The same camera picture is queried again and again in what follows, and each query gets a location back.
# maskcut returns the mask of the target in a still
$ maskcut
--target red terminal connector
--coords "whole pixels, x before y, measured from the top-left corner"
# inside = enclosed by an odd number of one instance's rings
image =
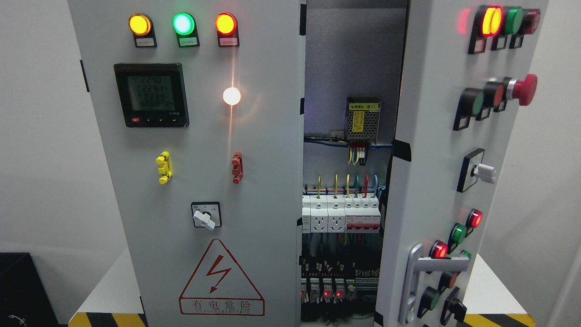
[[[236,151],[232,157],[232,175],[234,175],[234,178],[232,179],[234,184],[240,183],[240,181],[242,181],[242,177],[244,177],[244,169],[242,167],[242,153],[240,151]]]

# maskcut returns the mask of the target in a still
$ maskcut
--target warning sign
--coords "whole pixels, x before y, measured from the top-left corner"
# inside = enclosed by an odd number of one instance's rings
[[[219,239],[213,239],[180,295],[184,315],[264,315],[264,298]]]

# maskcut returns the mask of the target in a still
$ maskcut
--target red wire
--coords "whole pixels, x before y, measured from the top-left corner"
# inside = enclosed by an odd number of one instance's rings
[[[364,198],[367,197],[367,183],[369,183],[369,175],[365,175],[365,196]]]

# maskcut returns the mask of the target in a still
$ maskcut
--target digital power meter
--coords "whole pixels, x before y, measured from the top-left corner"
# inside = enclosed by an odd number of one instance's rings
[[[180,63],[117,63],[113,67],[127,127],[189,125]]]

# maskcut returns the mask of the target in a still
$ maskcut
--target red indicator light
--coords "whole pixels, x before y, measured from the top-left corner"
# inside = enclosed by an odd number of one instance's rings
[[[430,257],[432,259],[443,259],[446,257],[448,252],[448,245],[440,240],[434,242],[432,249],[430,250]]]
[[[468,216],[468,227],[477,228],[482,221],[482,211],[472,209],[470,216]]]
[[[232,35],[238,27],[236,17],[229,12],[223,12],[216,17],[214,22],[216,30],[222,35]]]
[[[482,17],[480,34],[482,37],[491,37],[498,34],[503,22],[503,8],[501,6],[489,6]]]

